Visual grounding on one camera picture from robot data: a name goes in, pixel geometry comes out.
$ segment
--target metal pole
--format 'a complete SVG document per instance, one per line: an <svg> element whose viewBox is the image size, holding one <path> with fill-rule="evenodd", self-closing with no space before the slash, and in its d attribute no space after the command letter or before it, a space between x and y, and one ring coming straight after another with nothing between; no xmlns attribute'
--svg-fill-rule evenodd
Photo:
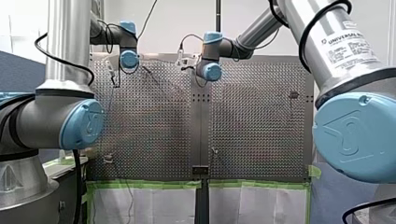
<svg viewBox="0 0 396 224"><path fill-rule="evenodd" d="M90 52L91 0L50 0L48 52L70 63L87 66ZM46 81L37 89L92 93L90 75L75 67L47 59Z"/></svg>
<svg viewBox="0 0 396 224"><path fill-rule="evenodd" d="M275 8L276 13L280 13L279 7ZM265 10L260 17L255 20L244 33L237 38L237 42L248 48L256 48L268 36L273 34L277 29L282 26L276 20L270 9Z"/></svg>
<svg viewBox="0 0 396 224"><path fill-rule="evenodd" d="M221 32L221 0L216 0L216 31Z"/></svg>

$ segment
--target green tape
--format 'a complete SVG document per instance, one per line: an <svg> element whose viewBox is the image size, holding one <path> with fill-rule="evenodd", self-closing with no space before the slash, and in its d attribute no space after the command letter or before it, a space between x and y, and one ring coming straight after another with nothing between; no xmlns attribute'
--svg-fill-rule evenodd
<svg viewBox="0 0 396 224"><path fill-rule="evenodd" d="M87 182L89 189L198 189L201 181L146 181L146 180L109 180Z"/></svg>
<svg viewBox="0 0 396 224"><path fill-rule="evenodd" d="M309 173L309 176L315 177L316 179L320 179L320 177L321 177L321 170L314 165L308 166L308 173Z"/></svg>
<svg viewBox="0 0 396 224"><path fill-rule="evenodd" d="M283 183L262 180L210 180L209 187L214 189L241 187L257 187L265 189L308 189L309 183Z"/></svg>
<svg viewBox="0 0 396 224"><path fill-rule="evenodd" d="M91 223L91 208L92 208L92 203L93 203L93 194L94 194L94 188L88 188L87 185L87 193L85 194L88 207L87 207L87 224Z"/></svg>
<svg viewBox="0 0 396 224"><path fill-rule="evenodd" d="M44 168L47 168L51 165L74 165L74 159L65 159L65 160L61 160L59 161L59 159L55 159L53 161L47 161L46 163L43 164Z"/></svg>
<svg viewBox="0 0 396 224"><path fill-rule="evenodd" d="M312 186L309 184L306 189L306 208L305 208L305 224L311 223L311 189Z"/></svg>
<svg viewBox="0 0 396 224"><path fill-rule="evenodd" d="M87 201L88 201L88 196L87 196L87 194L82 195L82 197L81 197L81 203L85 203L85 202L87 202Z"/></svg>

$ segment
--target perforated metal panel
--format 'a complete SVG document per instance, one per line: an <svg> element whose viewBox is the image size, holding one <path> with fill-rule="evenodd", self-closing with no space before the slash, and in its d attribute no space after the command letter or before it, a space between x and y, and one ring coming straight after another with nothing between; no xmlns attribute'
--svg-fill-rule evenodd
<svg viewBox="0 0 396 224"><path fill-rule="evenodd" d="M221 81L200 88L173 63L141 60L113 89L103 57L94 56L93 88L108 114L89 177L185 180L193 165L209 165L210 178L305 181L312 77L296 57L222 67Z"/></svg>
<svg viewBox="0 0 396 224"><path fill-rule="evenodd" d="M103 58L92 63L93 90L107 116L90 177L191 179L190 76L173 63L141 61L137 72L122 74L120 88L113 89ZM104 156L113 162L104 162Z"/></svg>
<svg viewBox="0 0 396 224"><path fill-rule="evenodd" d="M313 80L291 57L224 62L212 86L211 178L304 181Z"/></svg>

